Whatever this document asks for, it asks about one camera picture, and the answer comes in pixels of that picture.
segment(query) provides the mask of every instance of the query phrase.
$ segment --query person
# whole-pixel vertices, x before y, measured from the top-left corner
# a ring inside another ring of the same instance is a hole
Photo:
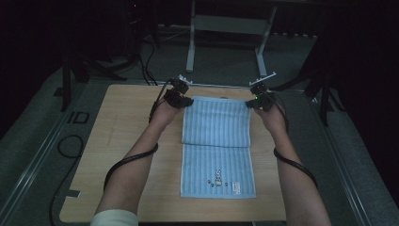
[[[147,128],[125,157],[151,150],[165,128],[183,111],[163,100],[160,103]],[[278,108],[273,105],[268,112],[256,109],[255,112],[262,118],[279,153],[300,163]],[[114,171],[105,187],[91,226],[138,225],[137,208],[151,163],[152,155],[123,165]],[[278,170],[287,225],[330,225],[327,210],[313,181],[305,173],[279,160]]]

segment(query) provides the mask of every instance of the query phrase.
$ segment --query towel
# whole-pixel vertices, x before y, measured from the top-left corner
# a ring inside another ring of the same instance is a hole
[[[181,197],[256,198],[246,102],[193,100],[184,112]]]

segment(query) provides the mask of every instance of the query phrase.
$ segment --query black cable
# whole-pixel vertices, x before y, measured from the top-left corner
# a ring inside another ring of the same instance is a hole
[[[139,60],[140,60],[140,64],[141,64],[141,72],[142,72],[142,74],[143,74],[143,78],[144,78],[144,80],[147,82],[147,84],[148,84],[149,86],[150,86],[150,85],[158,86],[158,84],[156,83],[156,80],[155,80],[155,78],[153,77],[152,73],[148,71],[149,63],[150,63],[150,60],[151,60],[151,58],[152,58],[152,55],[153,55],[153,53],[154,53],[154,51],[155,51],[155,47],[153,46],[153,44],[152,44],[150,41],[143,40],[143,42],[144,42],[144,43],[150,44],[151,47],[152,47],[152,51],[151,51],[150,56],[149,56],[149,58],[147,59],[147,62],[146,62],[145,65],[144,65],[144,62],[143,62],[143,58],[142,58],[141,56],[138,57]]]
[[[117,72],[119,70],[125,69],[129,66],[132,66],[132,68],[137,64],[138,62],[138,56],[131,56],[129,57],[125,62],[122,62],[118,65],[113,65],[113,66],[109,66],[106,67],[107,69],[113,71],[113,72]]]
[[[313,180],[314,185],[316,186],[316,188],[318,188],[318,184],[317,184],[316,178],[313,176],[313,174],[312,174],[308,169],[306,169],[304,166],[300,165],[299,163],[297,163],[297,162],[295,162],[295,161],[293,161],[293,160],[290,160],[290,159],[288,159],[288,158],[283,157],[281,154],[279,154],[279,152],[277,151],[276,148],[274,149],[274,152],[273,152],[273,153],[274,153],[274,156],[275,156],[278,160],[280,160],[281,162],[284,162],[284,163],[286,163],[286,164],[289,164],[289,165],[291,165],[291,166],[293,166],[293,167],[295,167],[295,168],[301,170],[301,171],[304,172],[306,175],[308,175],[308,176]]]
[[[343,108],[341,104],[338,102],[337,98],[335,98],[334,94],[332,94],[331,90],[329,91],[329,96],[332,98],[332,101],[338,107],[338,109],[340,109],[341,111],[346,111],[346,109]]]
[[[160,104],[162,104],[162,103],[164,102],[164,101],[163,101],[163,102],[161,102],[161,103],[158,104],[159,99],[161,99],[162,93],[164,93],[165,87],[166,87],[171,81],[173,81],[173,79],[169,78],[169,80],[168,80],[168,81],[164,84],[164,86],[161,88],[161,91],[159,92],[158,97],[156,98],[155,102],[154,102],[153,105],[152,105],[152,109],[151,109],[150,116],[149,116],[149,122],[151,121],[152,115],[153,115],[153,113],[155,112],[156,108],[157,108]]]
[[[287,131],[287,133],[288,133],[288,130],[289,130],[289,125],[288,125],[288,118],[287,118],[287,113],[286,113],[286,111],[285,111],[285,113],[284,113],[284,110],[281,108],[281,106],[276,102],[276,100],[275,99],[273,99],[267,92],[263,92],[263,94],[269,99],[269,101],[271,101],[277,108],[278,108],[278,110],[279,110],[279,113],[282,115],[282,117],[284,118],[284,122],[285,122],[285,129],[286,129],[286,131]],[[317,184],[317,181],[316,181],[316,178],[313,176],[313,174],[308,170],[308,169],[306,169],[304,166],[302,166],[301,164],[299,164],[299,163],[297,163],[297,162],[295,162],[295,161],[293,161],[293,160],[290,160],[290,159],[288,159],[288,158],[285,158],[284,156],[282,156],[281,154],[279,154],[279,152],[277,151],[277,149],[275,148],[274,149],[274,156],[278,159],[278,160],[280,160],[280,161],[282,161],[282,162],[284,162],[284,163],[286,163],[286,164],[289,164],[289,165],[291,165],[291,166],[293,166],[293,167],[295,167],[295,168],[297,168],[298,170],[301,170],[302,172],[304,172],[306,175],[308,175],[312,180],[313,180],[313,182],[314,182],[314,185],[316,186],[316,188],[318,188],[318,184]]]
[[[62,142],[64,142],[67,138],[70,138],[70,137],[76,137],[76,138],[79,139],[80,148],[79,148],[79,154],[78,154],[77,156],[68,155],[68,154],[65,154],[65,153],[63,153],[63,152],[61,151],[61,144],[62,144]],[[51,225],[55,225],[55,224],[54,224],[54,219],[53,219],[53,206],[54,206],[54,202],[55,202],[55,200],[56,200],[56,197],[58,196],[59,190],[61,189],[62,185],[64,185],[64,183],[65,183],[65,181],[67,180],[68,176],[70,175],[70,173],[72,172],[72,170],[73,170],[74,167],[76,166],[76,163],[79,161],[80,157],[82,157],[83,150],[84,150],[84,146],[85,146],[85,145],[84,145],[83,139],[82,139],[81,137],[77,136],[77,135],[69,135],[69,136],[67,136],[67,137],[62,138],[62,139],[58,142],[58,145],[57,145],[58,152],[59,152],[62,156],[64,156],[64,157],[67,157],[67,158],[74,158],[75,160],[74,160],[74,162],[73,162],[73,165],[72,165],[72,166],[70,167],[70,169],[68,170],[67,174],[66,174],[66,175],[64,176],[64,178],[62,179],[61,183],[58,185],[58,188],[56,189],[56,192],[54,193],[53,198],[52,198],[51,201],[50,201],[50,206],[49,206],[49,219],[50,219]]]
[[[287,113],[287,107],[285,106],[285,103],[284,103],[284,101],[282,101],[282,98],[276,93],[276,92],[273,92],[274,93],[274,95],[277,97],[277,99],[279,99],[279,102],[281,103],[281,106],[282,106],[282,109],[284,109],[284,116],[287,116],[288,115],[288,113]]]
[[[108,184],[109,178],[111,178],[112,173],[113,173],[117,168],[119,168],[119,167],[121,167],[121,166],[123,166],[123,165],[125,165],[125,164],[127,164],[127,163],[136,161],[136,160],[138,160],[138,159],[140,159],[140,158],[150,156],[150,155],[152,155],[153,153],[155,153],[157,150],[158,150],[158,143],[155,144],[155,146],[153,147],[152,150],[149,150],[149,151],[147,151],[147,152],[145,152],[145,153],[138,153],[138,154],[129,156],[129,157],[127,157],[127,158],[123,158],[122,160],[120,160],[119,162],[117,162],[117,163],[108,171],[108,173],[107,173],[106,176],[105,176],[104,190],[105,190],[105,188],[106,188],[106,185]]]

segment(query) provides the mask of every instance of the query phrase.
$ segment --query wooden table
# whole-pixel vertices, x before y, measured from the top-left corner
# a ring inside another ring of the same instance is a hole
[[[148,124],[161,87],[112,85],[92,128],[70,190],[61,209],[64,222],[89,222],[103,194],[108,170],[121,160]],[[248,89],[190,87],[186,96],[250,100]],[[180,197],[183,115],[176,117],[159,140],[138,216],[142,222],[285,220],[274,143],[253,111],[250,120],[251,158],[256,199],[223,200]]]

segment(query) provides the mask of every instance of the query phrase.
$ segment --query metal stand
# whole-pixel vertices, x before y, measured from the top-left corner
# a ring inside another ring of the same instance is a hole
[[[196,15],[196,1],[191,1],[191,25],[190,45],[188,47],[187,64],[185,70],[188,73],[194,71],[194,55],[196,51],[196,30],[209,30],[219,32],[232,32],[241,34],[262,35],[262,42],[255,49],[255,57],[258,62],[260,76],[267,76],[264,66],[263,51],[269,37],[270,28],[276,15],[277,7],[272,7],[268,20],[244,19],[232,17],[217,17],[208,15]]]

